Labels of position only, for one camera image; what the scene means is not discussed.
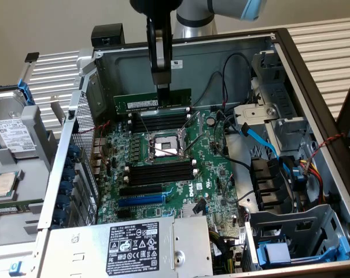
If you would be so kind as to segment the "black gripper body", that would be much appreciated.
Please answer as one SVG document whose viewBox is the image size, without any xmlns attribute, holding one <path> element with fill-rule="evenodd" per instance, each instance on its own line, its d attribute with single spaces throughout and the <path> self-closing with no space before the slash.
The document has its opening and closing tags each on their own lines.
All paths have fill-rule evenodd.
<svg viewBox="0 0 350 278">
<path fill-rule="evenodd" d="M 182 4 L 182 0 L 130 0 L 132 8 L 150 19 L 169 15 Z"/>
</svg>

